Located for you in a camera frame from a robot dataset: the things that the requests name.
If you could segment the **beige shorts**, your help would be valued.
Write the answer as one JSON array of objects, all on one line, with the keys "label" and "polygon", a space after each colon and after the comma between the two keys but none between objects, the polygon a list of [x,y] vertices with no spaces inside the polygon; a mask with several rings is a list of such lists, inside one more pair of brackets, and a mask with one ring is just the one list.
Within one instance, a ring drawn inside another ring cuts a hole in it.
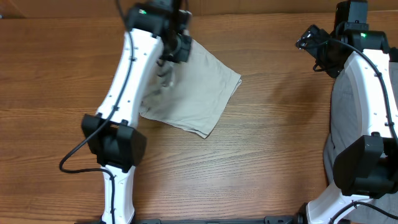
[{"label": "beige shorts", "polygon": [[146,89],[140,115],[207,138],[229,99],[242,83],[241,75],[224,65],[197,41],[187,63],[158,67]]}]

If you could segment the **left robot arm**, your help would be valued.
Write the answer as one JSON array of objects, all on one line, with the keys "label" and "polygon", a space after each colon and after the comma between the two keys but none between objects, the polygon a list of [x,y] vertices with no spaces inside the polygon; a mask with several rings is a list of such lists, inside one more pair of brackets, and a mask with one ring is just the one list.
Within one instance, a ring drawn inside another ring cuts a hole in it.
[{"label": "left robot arm", "polygon": [[186,34],[191,13],[181,0],[135,4],[121,16],[124,44],[113,82],[94,115],[81,128],[104,177],[100,223],[134,223],[134,171],[147,139],[137,130],[139,109],[150,76],[167,62],[187,62],[192,38]]}]

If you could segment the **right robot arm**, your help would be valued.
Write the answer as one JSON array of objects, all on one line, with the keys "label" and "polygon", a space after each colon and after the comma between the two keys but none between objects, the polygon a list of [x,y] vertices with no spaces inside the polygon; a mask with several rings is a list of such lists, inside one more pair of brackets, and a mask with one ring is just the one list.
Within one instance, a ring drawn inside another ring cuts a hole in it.
[{"label": "right robot arm", "polygon": [[291,223],[338,223],[358,207],[397,192],[397,106],[389,76],[390,47],[369,28],[366,1],[342,1],[327,32],[310,26],[296,42],[314,59],[316,72],[344,74],[353,90],[359,134],[332,165],[333,180],[302,205]]}]

